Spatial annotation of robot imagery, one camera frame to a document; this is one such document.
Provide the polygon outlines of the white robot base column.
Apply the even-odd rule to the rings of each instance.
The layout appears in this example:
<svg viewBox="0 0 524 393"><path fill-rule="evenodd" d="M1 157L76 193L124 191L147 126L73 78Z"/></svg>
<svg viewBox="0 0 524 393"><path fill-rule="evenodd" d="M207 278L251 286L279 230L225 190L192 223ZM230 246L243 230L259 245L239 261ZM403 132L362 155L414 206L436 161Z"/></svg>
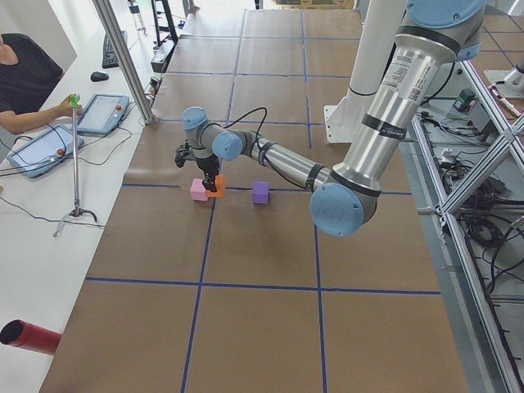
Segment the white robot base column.
<svg viewBox="0 0 524 393"><path fill-rule="evenodd" d="M329 143L353 142L385 74L394 51L395 33L405 13L401 0L372 0L368 4L346 95L335 106L324 107Z"/></svg>

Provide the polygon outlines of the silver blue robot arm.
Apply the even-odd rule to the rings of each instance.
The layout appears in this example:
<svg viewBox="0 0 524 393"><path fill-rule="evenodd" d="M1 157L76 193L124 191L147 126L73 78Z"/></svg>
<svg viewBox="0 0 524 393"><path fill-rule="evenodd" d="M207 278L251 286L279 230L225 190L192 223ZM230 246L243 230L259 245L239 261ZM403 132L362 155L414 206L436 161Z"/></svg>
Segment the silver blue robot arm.
<svg viewBox="0 0 524 393"><path fill-rule="evenodd" d="M478 54L485 9L483 1L369 3L348 93L340 103L350 147L332 168L256 131L222 127L197 106L183 112L186 140L175 164L195 161L203 186L214 194L221 162L248 156L311 192L309 212L321 231L334 237L354 233L373 217L381 176L438 70Z"/></svg>

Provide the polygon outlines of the person's hand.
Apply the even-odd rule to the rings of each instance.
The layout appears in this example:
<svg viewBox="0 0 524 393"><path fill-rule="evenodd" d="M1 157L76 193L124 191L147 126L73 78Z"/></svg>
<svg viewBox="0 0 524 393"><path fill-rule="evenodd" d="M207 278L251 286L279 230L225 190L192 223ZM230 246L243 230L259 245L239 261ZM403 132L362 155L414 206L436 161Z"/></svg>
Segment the person's hand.
<svg viewBox="0 0 524 393"><path fill-rule="evenodd" d="M74 108L70 103L70 98L67 97L62 101L62 103L58 106L58 116L68 116L71 117L73 114L73 111L75 111L78 115L81 115L84 111L82 105L78 105L77 108Z"/></svg>

